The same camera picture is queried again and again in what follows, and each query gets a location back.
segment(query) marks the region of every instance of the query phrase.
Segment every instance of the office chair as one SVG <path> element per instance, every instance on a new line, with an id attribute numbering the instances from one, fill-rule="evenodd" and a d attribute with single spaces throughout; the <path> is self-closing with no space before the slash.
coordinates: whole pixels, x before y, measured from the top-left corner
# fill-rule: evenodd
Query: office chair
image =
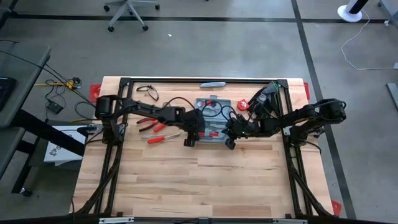
<path id="1" fill-rule="evenodd" d="M 144 21 L 142 21 L 141 17 L 135 10 L 134 6 L 132 5 L 133 2 L 139 3 L 157 3 L 156 1 L 136 1 L 136 0 L 122 0 L 122 1 L 115 1 L 115 2 L 107 2 L 105 3 L 104 10 L 106 12 L 109 11 L 109 6 L 120 6 L 116 14 L 112 17 L 111 21 L 109 22 L 108 31 L 113 32 L 113 24 L 123 15 L 123 13 L 127 10 L 129 11 L 130 15 L 134 15 L 138 21 L 142 24 L 142 29 L 144 31 L 148 30 L 148 26 L 145 25 Z M 160 5 L 156 4 L 155 9 L 159 10 Z"/>

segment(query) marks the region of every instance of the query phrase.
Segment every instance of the black floor stripe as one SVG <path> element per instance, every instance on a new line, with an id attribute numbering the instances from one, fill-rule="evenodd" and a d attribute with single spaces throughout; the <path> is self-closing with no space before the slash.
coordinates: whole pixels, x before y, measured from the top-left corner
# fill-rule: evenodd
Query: black floor stripe
<path id="1" fill-rule="evenodd" d="M 307 61 L 308 71 L 310 72 L 311 82 L 313 85 L 315 96 L 319 101 L 323 99 L 323 96 L 318 76 L 315 71 L 315 66 L 313 64 L 310 47 L 308 46 L 307 37 L 305 35 L 303 20 L 301 19 L 299 6 L 297 5 L 297 0 L 291 0 L 291 1 L 293 5 L 294 14 L 297 19 L 298 33 L 300 35 L 300 40 L 303 45 L 304 56 L 305 60 Z M 344 175 L 343 166 L 341 165 L 340 156 L 338 154 L 335 137 L 333 135 L 333 131 L 331 130 L 330 126 L 325 126 L 325 134 L 326 134 L 326 139 L 328 141 L 330 154 L 333 161 L 333 166 L 336 172 L 337 182 L 340 187 L 341 197 L 343 198 L 343 204 L 346 210 L 347 218 L 356 219 L 353 202 L 351 199 L 351 195 L 349 194 L 348 185 L 346 177 Z"/>
<path id="2" fill-rule="evenodd" d="M 110 21 L 112 16 L 63 16 L 63 15 L 37 15 L 37 14 L 16 14 L 11 15 L 15 19 L 52 19 L 52 20 L 80 20 L 80 21 Z M 142 16 L 143 21 L 195 21 L 195 22 L 296 22 L 296 18 L 261 18 L 261 17 L 159 17 Z M 119 21 L 136 21 L 134 16 L 122 16 Z M 357 23 L 366 23 L 362 19 Z M 383 24 L 384 19 L 371 19 L 369 23 Z M 342 19 L 302 19 L 304 23 L 320 24 L 344 24 L 348 23 Z"/>

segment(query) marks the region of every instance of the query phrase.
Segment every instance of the chair wheel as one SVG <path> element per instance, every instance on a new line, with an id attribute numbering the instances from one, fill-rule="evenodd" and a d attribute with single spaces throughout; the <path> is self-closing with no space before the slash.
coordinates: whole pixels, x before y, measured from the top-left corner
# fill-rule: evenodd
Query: chair wheel
<path id="1" fill-rule="evenodd" d="M 22 190 L 20 192 L 20 194 L 25 196 L 25 197 L 30 197 L 32 195 L 32 193 L 33 192 L 31 190 L 27 190 L 27 189 L 24 189 L 24 188 L 22 188 Z"/>

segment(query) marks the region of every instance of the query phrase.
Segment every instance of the screwdriver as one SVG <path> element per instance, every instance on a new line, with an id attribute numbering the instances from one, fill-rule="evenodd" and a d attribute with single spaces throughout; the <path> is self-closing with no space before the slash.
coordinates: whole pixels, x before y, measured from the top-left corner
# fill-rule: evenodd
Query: screwdriver
<path id="1" fill-rule="evenodd" d="M 162 137 L 157 137 L 157 138 L 152 138 L 152 139 L 148 139 L 148 144 L 152 144 L 152 143 L 157 143 L 157 142 L 161 142 L 164 141 L 166 139 L 172 139 L 172 138 L 177 138 L 180 136 L 180 133 L 177 134 L 173 134 L 171 136 L 162 136 Z"/>

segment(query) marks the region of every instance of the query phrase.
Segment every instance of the black metal frame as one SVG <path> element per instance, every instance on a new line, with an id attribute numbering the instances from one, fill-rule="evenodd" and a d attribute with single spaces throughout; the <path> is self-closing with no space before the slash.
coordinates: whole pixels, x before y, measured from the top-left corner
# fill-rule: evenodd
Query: black metal frame
<path id="1" fill-rule="evenodd" d="M 132 97 L 133 85 L 136 82 L 143 83 L 206 83 L 206 82 L 226 82 L 226 83 L 242 83 L 242 84 L 262 84 L 268 85 L 271 82 L 277 82 L 280 84 L 279 92 L 277 94 L 279 113 L 283 114 L 282 100 L 281 100 L 281 89 L 284 91 L 285 100 L 287 104 L 287 112 L 292 112 L 292 103 L 290 100 L 289 86 L 287 80 L 264 80 L 264 79 L 212 79 L 212 78 L 121 78 L 119 82 L 119 90 L 118 96 L 123 97 L 123 91 L 125 87 L 127 89 L 128 98 Z M 115 111 L 120 110 L 120 105 L 115 106 Z M 123 115 L 122 123 L 127 123 L 127 114 Z M 124 131 L 121 132 L 121 136 L 124 139 Z M 311 193 L 310 189 L 307 187 L 307 181 L 305 179 L 305 171 L 303 167 L 303 160 L 300 153 L 300 146 L 294 146 L 295 157 L 293 157 L 290 153 L 291 144 L 289 137 L 286 136 L 282 132 L 284 147 L 285 147 L 285 158 L 288 167 L 288 175 L 290 182 L 290 190 L 292 194 L 292 201 L 294 207 L 294 215 L 296 219 L 305 219 L 312 220 L 312 223 L 339 223 L 340 221 L 343 223 L 372 223 L 367 221 L 356 221 L 356 220 L 347 220 L 342 218 L 337 218 L 331 216 L 320 203 L 316 200 L 315 196 Z M 114 158 L 114 162 L 112 167 L 109 169 L 109 163 L 111 158 L 111 153 L 113 147 L 116 146 L 116 156 Z M 111 217 L 114 195 L 116 191 L 116 183 L 118 180 L 118 170 L 121 162 L 121 154 L 123 150 L 123 141 L 121 144 L 114 145 L 114 143 L 109 143 L 106 147 L 106 153 L 104 157 L 104 164 L 102 168 L 101 178 L 99 182 L 98 188 L 95 190 L 94 194 L 90 197 L 90 199 L 86 202 L 85 206 L 83 206 L 76 213 L 71 213 L 69 215 L 61 216 L 61 217 L 45 217 L 45 218 L 36 218 L 36 219 L 27 219 L 27 220 L 14 220 L 13 223 L 40 223 L 46 221 L 52 222 L 57 221 L 57 223 L 68 223 L 72 219 L 76 223 L 98 223 L 100 218 Z M 297 160 L 297 169 L 294 166 L 293 158 Z M 103 191 L 107 184 L 111 182 L 111 186 L 109 189 L 107 206 L 104 212 L 101 213 L 101 203 L 103 198 Z M 304 204 L 307 214 L 303 214 L 300 209 L 299 197 L 297 193 L 296 182 L 299 184 L 303 191 Z M 88 214 L 91 208 L 94 208 L 94 214 Z M 312 215 L 312 206 L 317 211 L 319 217 Z M 291 218 L 291 214 L 287 214 L 286 218 Z M 209 218 L 211 223 L 272 223 L 274 219 L 271 218 Z M 134 217 L 135 222 L 191 222 L 192 218 L 160 218 L 160 217 Z"/>

